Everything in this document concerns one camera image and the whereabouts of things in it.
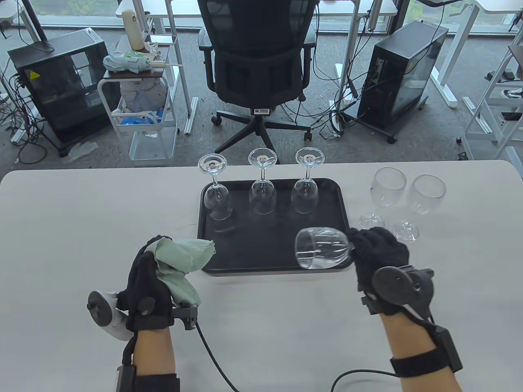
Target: stemless wine glass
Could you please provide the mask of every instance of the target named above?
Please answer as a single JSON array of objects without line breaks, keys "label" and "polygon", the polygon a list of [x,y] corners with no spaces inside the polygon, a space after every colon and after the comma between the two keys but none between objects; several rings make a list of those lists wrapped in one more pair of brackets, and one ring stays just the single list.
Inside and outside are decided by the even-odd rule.
[{"label": "stemless wine glass", "polygon": [[318,167],[325,160],[323,153],[314,147],[304,147],[296,153],[296,162],[305,166],[305,177],[294,184],[291,192],[291,203],[300,214],[308,214],[318,204],[318,185],[311,178],[311,169]]},{"label": "stemless wine glass", "polygon": [[227,160],[220,154],[207,154],[200,158],[198,167],[202,173],[212,176],[212,185],[203,196],[209,217],[215,221],[227,219],[232,214],[232,197],[224,185],[218,184],[216,178],[227,167]]},{"label": "stemless wine glass", "polygon": [[261,169],[260,179],[254,181],[249,192],[249,203],[254,213],[267,215],[276,207],[276,189],[265,178],[265,170],[276,164],[278,156],[269,148],[257,148],[249,154],[249,163]]},{"label": "stemless wine glass", "polygon": [[[382,167],[376,172],[370,186],[372,201],[378,207],[395,205],[406,186],[407,178],[401,171],[393,167]],[[372,227],[385,227],[385,220],[376,213],[370,213],[360,218],[360,225],[367,230]]]},{"label": "stemless wine glass", "polygon": [[352,248],[347,236],[331,227],[301,229],[294,241],[298,264],[306,270],[335,267],[347,260]]},{"label": "stemless wine glass", "polygon": [[[445,183],[438,177],[423,174],[414,179],[408,192],[408,204],[418,215],[435,210],[447,194]],[[403,241],[414,242],[419,238],[419,228],[411,221],[399,221],[392,227],[394,235]]]}]

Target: chair armrest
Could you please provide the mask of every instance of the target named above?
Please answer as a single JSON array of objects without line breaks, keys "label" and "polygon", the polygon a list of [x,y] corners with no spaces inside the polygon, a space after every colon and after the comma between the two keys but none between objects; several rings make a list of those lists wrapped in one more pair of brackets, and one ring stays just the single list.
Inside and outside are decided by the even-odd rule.
[{"label": "chair armrest", "polygon": [[198,49],[201,51],[212,51],[212,43],[205,27],[202,27],[198,33]]},{"label": "chair armrest", "polygon": [[316,47],[316,31],[312,25],[309,26],[305,42],[303,43],[303,81],[302,88],[305,89],[311,80],[311,51]]},{"label": "chair armrest", "polygon": [[211,91],[216,91],[214,87],[214,74],[212,71],[212,43],[205,27],[202,27],[198,33],[198,48],[203,51],[203,63],[205,64],[207,87]]},{"label": "chair armrest", "polygon": [[312,25],[309,26],[307,31],[307,36],[305,37],[305,42],[303,43],[304,49],[310,49],[316,47],[316,31]]}]

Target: black glove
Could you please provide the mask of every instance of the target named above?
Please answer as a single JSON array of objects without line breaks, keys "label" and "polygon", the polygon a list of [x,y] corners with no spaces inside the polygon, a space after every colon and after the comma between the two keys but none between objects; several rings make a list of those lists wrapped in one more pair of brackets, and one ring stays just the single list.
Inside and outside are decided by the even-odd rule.
[{"label": "black glove", "polygon": [[164,329],[174,324],[169,288],[156,277],[158,268],[152,252],[145,249],[166,236],[151,238],[140,249],[131,267],[127,288],[117,294],[117,307],[128,310],[126,328],[130,331]]},{"label": "black glove", "polygon": [[372,286],[372,276],[382,267],[407,266],[407,247],[383,227],[373,227],[356,233],[352,231],[348,234],[349,240],[354,244],[350,256],[356,265],[358,291],[363,291],[368,298],[377,302],[377,313],[394,315],[400,312],[401,307],[388,303],[376,293]]}]

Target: gray carpet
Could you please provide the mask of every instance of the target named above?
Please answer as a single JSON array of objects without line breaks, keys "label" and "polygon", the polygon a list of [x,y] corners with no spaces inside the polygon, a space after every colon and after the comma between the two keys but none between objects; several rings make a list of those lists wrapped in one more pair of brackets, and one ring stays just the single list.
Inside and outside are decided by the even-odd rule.
[{"label": "gray carpet", "polygon": [[[66,32],[65,30],[50,30],[48,36],[55,37]],[[3,53],[23,44],[18,37],[17,30],[8,29],[7,33],[11,35],[10,38],[7,40],[0,39],[0,51]],[[29,41],[27,33],[24,30],[21,33],[24,39]],[[122,31],[102,30],[98,33],[111,51]],[[373,45],[382,38],[372,37],[370,39],[355,60],[353,76],[357,76],[368,69]],[[449,85],[456,96],[468,95],[474,101],[477,101],[487,85],[483,76],[498,67],[509,43],[509,39],[470,38],[449,81]],[[319,68],[334,76],[334,63],[342,61],[345,44],[345,36],[320,35],[316,55]],[[210,121],[212,114],[217,109],[242,113],[248,113],[248,110],[220,101],[215,93],[207,89],[203,55],[197,49],[197,35],[195,33],[180,34],[180,45],[184,56],[183,61],[190,94],[198,96],[200,101],[192,134],[180,134],[178,136],[174,165],[192,166],[197,163],[200,156],[212,152],[242,127],[241,124],[227,119],[223,120],[220,127],[213,126]],[[438,65],[442,63],[449,46],[450,39],[445,43],[442,54],[438,59]],[[0,59],[2,69],[6,61],[7,56]],[[10,65],[6,75],[9,76],[13,72],[14,68]],[[360,78],[356,86],[360,87],[362,82],[363,78]],[[334,87],[336,86],[333,82],[320,80],[312,75],[310,86],[305,90],[307,100],[302,104],[300,114],[307,114],[307,112],[314,114],[325,110],[328,103],[325,98],[321,97],[321,94],[326,89]],[[320,148],[325,153],[328,163],[455,160],[457,154],[462,151],[462,148],[455,143],[455,138],[463,132],[467,124],[468,111],[463,103],[460,103],[457,110],[449,109],[432,82],[429,82],[427,91],[429,99],[425,109],[414,115],[411,122],[398,135],[398,142],[394,145],[388,144],[383,136],[373,134],[360,125],[353,126],[343,137],[331,141],[323,140],[319,136],[319,129],[314,131],[312,143],[305,143],[300,131],[269,130],[269,135],[281,162],[284,164],[294,163],[295,152],[304,145]],[[333,93],[334,90],[328,90],[325,95],[328,96]],[[185,116],[185,105],[181,97],[180,90],[175,103],[179,118]],[[291,102],[289,107],[296,111],[298,103]],[[279,119],[287,119],[279,108],[273,116]],[[298,121],[304,124],[312,122],[310,118],[303,117],[298,117]],[[328,129],[325,129],[324,132],[328,135]],[[42,143],[48,148],[49,154],[43,162],[30,166],[15,163],[18,148],[10,144],[8,137],[8,133],[0,134],[0,178],[3,178],[6,173],[12,170],[107,168],[130,165],[128,159],[121,154],[116,135],[110,128],[102,130],[90,138],[99,145],[98,149],[67,164],[62,162],[56,151],[45,141]],[[251,135],[226,150],[224,155],[232,165],[245,165],[247,164],[248,153],[261,146],[263,146],[261,139]],[[23,151],[23,160],[37,159],[41,156],[40,154],[41,150],[37,147],[28,146]]]}]

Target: green cloth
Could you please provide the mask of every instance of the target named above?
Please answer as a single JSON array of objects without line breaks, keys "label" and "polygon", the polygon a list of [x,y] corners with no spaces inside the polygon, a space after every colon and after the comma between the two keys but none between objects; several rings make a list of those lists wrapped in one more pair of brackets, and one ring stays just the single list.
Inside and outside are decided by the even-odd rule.
[{"label": "green cloth", "polygon": [[186,239],[173,242],[169,238],[161,238],[145,251],[154,254],[158,263],[156,276],[167,285],[176,306],[183,301],[196,306],[201,304],[198,292],[185,275],[205,267],[215,253],[213,241]]}]

